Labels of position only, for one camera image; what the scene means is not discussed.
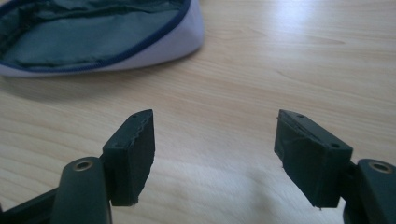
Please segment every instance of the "metal ring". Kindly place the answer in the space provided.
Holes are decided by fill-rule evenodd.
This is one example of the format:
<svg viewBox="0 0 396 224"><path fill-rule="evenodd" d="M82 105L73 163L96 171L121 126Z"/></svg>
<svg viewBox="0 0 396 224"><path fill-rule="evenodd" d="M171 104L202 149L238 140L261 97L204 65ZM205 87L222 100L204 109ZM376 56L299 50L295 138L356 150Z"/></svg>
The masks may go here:
<svg viewBox="0 0 396 224"><path fill-rule="evenodd" d="M73 170L85 171L90 169L92 166L93 166L93 162L91 161L80 161L73 166Z"/></svg>
<svg viewBox="0 0 396 224"><path fill-rule="evenodd" d="M383 162L379 162L379 161L370 161L369 165L371 168L375 169L378 172L384 173L384 174L392 174L393 173L393 169L391 166L389 166L388 164L385 164Z"/></svg>

